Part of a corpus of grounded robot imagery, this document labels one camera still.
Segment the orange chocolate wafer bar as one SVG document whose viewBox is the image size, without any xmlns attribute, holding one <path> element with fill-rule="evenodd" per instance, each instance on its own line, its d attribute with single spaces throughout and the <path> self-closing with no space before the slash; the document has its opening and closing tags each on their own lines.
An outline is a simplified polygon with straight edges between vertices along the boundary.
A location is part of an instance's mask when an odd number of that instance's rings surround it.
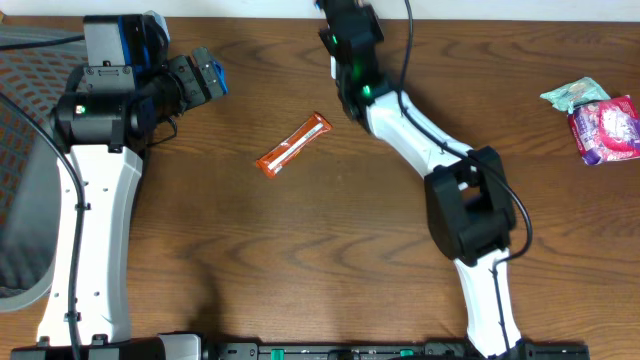
<svg viewBox="0 0 640 360">
<path fill-rule="evenodd" d="M 325 117 L 314 112 L 295 132 L 256 161 L 256 167 L 274 178 L 302 149 L 333 129 Z"/>
</svg>

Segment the teal snack packet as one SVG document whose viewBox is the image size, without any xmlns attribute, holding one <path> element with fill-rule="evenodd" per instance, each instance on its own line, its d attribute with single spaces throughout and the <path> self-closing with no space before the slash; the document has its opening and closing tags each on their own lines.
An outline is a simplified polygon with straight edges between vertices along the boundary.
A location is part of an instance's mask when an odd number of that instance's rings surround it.
<svg viewBox="0 0 640 360">
<path fill-rule="evenodd" d="M 556 110 L 568 114 L 572 114 L 576 108 L 582 105 L 611 99 L 605 90 L 590 77 L 583 77 L 542 93 L 540 98 L 550 102 Z"/>
</svg>

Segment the purple snack packet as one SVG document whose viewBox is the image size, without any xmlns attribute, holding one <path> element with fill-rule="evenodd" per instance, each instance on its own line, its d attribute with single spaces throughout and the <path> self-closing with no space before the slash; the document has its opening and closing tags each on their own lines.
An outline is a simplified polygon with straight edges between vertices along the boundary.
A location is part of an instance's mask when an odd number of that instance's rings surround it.
<svg viewBox="0 0 640 360">
<path fill-rule="evenodd" d="M 583 105 L 568 123 L 589 166 L 639 157 L 639 111 L 629 95 Z"/>
</svg>

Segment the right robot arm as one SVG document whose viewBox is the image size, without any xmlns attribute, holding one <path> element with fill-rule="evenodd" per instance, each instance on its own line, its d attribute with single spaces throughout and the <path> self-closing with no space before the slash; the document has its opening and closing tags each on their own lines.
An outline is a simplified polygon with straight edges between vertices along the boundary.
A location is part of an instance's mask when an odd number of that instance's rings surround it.
<svg viewBox="0 0 640 360">
<path fill-rule="evenodd" d="M 391 146 L 424 180 L 432 240 L 460 278 L 467 339 L 485 359 L 507 359 L 522 340 L 512 312 L 507 264 L 521 202 L 498 153 L 475 150 L 442 131 L 380 69 L 384 39 L 370 4 L 316 0 L 327 21 L 319 37 L 347 116 Z"/>
</svg>

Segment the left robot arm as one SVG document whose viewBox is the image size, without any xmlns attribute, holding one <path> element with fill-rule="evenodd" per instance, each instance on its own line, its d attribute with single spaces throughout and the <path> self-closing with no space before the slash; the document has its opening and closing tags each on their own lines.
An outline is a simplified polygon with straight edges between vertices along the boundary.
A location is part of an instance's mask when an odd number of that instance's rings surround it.
<svg viewBox="0 0 640 360">
<path fill-rule="evenodd" d="M 171 56 L 160 14 L 88 15 L 87 60 L 50 112 L 44 141 L 57 157 L 60 217 L 50 295 L 26 359 L 205 359 L 203 335 L 134 338 L 127 295 L 132 212 L 154 131 L 226 95 L 223 67 L 204 47 Z"/>
</svg>

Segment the white barcode scanner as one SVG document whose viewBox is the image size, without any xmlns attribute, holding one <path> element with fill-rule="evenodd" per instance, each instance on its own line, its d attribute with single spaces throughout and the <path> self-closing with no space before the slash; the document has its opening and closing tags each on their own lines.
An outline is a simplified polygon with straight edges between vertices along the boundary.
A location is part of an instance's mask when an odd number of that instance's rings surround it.
<svg viewBox="0 0 640 360">
<path fill-rule="evenodd" d="M 336 65 L 336 59 L 335 59 L 335 57 L 331 56 L 331 57 L 330 57 L 330 74 L 331 74 L 331 78 L 332 78 L 333 80 L 336 80 L 336 78 L 337 78 L 337 75 L 336 75 L 336 72 L 337 72 L 336 67 L 337 67 L 337 65 Z"/>
</svg>

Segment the grey plastic mesh basket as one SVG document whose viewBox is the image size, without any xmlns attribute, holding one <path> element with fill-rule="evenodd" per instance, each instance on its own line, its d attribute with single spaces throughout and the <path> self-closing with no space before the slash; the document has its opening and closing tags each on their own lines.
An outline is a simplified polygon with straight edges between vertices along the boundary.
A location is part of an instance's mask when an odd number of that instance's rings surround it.
<svg viewBox="0 0 640 360">
<path fill-rule="evenodd" d="M 53 278 L 60 216 L 57 157 L 24 120 L 50 131 L 49 114 L 70 73 L 87 61 L 76 33 L 4 25 L 1 28 L 1 310 L 28 307 Z"/>
</svg>

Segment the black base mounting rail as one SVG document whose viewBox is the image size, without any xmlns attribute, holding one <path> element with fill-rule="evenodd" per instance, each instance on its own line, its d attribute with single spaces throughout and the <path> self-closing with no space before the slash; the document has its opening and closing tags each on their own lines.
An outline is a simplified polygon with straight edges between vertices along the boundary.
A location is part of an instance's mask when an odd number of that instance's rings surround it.
<svg viewBox="0 0 640 360">
<path fill-rule="evenodd" d="M 500 356 L 511 360 L 589 360 L 585 345 L 539 345 L 521 342 Z M 219 343 L 208 345 L 204 360 L 482 360 L 480 352 L 465 341 L 403 345 L 291 345 Z"/>
</svg>

